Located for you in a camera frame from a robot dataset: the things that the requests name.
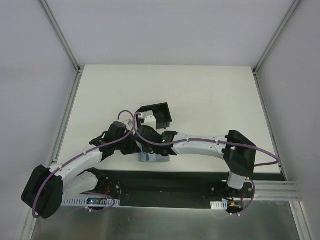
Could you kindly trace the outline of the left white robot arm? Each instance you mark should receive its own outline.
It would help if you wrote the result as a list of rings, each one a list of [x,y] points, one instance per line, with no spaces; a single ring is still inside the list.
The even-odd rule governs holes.
[[[21,200],[32,209],[32,216],[48,219],[63,201],[89,190],[96,195],[102,194],[106,183],[94,166],[116,151],[124,155],[136,152],[133,125],[130,119],[115,121],[70,160],[50,167],[37,166],[21,195]]]

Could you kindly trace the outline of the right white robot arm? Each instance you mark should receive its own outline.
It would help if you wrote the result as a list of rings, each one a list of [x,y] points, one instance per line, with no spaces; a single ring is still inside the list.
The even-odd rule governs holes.
[[[233,198],[242,193],[246,179],[254,173],[256,145],[236,130],[226,135],[201,137],[176,131],[160,134],[150,126],[141,126],[134,137],[146,153],[162,157],[200,155],[225,161],[229,168],[225,192]]]

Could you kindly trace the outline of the black plastic card box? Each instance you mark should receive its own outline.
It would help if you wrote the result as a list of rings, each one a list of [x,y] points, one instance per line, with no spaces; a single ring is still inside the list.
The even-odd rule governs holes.
[[[136,117],[138,127],[145,123],[143,119],[147,116],[155,117],[156,130],[169,128],[173,121],[167,102],[141,106],[136,112],[141,113]]]

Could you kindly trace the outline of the green leather card holder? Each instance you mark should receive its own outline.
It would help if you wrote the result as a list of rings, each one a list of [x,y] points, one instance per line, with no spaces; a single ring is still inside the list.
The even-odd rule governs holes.
[[[149,162],[145,162],[145,163],[165,163],[169,161],[170,161],[169,156],[162,156],[155,153],[149,153]]]

